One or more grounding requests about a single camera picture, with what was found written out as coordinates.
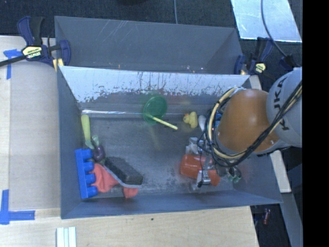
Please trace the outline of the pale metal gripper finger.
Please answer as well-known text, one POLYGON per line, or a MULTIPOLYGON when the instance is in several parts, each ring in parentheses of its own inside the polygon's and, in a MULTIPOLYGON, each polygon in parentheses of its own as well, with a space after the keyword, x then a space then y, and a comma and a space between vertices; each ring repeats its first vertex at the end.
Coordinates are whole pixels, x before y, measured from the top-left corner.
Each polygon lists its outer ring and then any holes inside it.
POLYGON ((207 171, 200 170, 197 174, 196 187, 201 189, 204 186, 210 185, 211 179, 207 171))

